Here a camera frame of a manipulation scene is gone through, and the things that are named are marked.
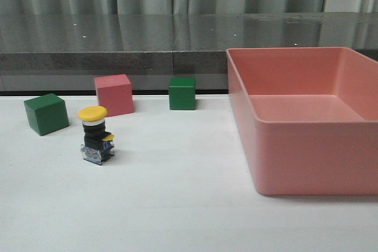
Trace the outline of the yellow push button switch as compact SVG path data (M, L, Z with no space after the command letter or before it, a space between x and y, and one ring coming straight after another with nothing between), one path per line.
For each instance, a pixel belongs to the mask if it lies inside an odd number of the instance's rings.
M77 117L82 121L84 144L81 145L83 159L101 165L115 155L114 134L106 131L107 109L103 106L88 106L81 109Z

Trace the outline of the green wooden cube right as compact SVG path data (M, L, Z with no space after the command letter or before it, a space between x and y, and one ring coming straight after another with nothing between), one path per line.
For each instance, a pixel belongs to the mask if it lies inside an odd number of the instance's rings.
M170 110L195 110L195 78L172 78L168 94Z

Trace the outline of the pink wooden cube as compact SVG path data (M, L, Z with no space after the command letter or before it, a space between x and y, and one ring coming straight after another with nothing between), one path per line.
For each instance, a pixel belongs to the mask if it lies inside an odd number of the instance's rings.
M107 109L107 117L135 111L132 85L126 74L95 77L94 86L98 105Z

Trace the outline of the pink plastic bin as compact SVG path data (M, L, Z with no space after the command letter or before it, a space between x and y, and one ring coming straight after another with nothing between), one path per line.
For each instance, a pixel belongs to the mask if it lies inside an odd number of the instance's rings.
M229 99L263 195L377 194L377 62L345 47L230 48Z

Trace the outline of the small green wooden cube left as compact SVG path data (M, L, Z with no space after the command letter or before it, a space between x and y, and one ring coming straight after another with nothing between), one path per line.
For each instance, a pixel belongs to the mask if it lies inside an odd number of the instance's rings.
M50 93L24 101L30 128L40 136L69 126L65 101Z

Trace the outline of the grey stone counter ledge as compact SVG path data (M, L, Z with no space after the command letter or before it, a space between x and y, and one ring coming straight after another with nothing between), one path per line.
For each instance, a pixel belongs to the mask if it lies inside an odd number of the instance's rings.
M2 74L222 74L229 48L348 47L377 57L377 14L6 15Z

